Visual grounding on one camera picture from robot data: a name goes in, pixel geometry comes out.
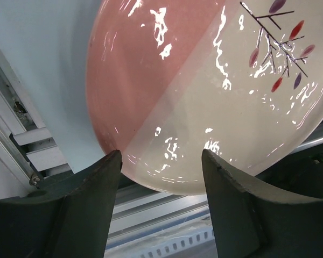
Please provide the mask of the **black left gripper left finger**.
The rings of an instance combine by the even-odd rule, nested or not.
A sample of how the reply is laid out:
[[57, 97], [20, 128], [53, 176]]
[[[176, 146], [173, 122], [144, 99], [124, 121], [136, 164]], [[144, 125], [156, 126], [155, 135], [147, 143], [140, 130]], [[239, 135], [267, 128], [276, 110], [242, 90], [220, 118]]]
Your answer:
[[48, 178], [25, 197], [0, 200], [0, 257], [103, 257], [122, 155]]

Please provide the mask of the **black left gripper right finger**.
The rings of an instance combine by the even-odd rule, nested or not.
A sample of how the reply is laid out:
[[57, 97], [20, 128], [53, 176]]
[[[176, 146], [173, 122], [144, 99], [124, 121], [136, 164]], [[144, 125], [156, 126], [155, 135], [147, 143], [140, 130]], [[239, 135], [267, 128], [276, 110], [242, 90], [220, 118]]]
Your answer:
[[279, 188], [209, 150], [202, 171], [218, 257], [323, 257], [323, 161]]

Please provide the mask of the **pink beige leaf plate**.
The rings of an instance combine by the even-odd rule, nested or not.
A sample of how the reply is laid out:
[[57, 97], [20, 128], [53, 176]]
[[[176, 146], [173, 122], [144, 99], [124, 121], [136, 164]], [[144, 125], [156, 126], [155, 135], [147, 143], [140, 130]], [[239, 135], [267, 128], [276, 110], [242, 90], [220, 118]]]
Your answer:
[[103, 1], [86, 94], [138, 184], [203, 194], [204, 149], [258, 175], [323, 121], [323, 1]]

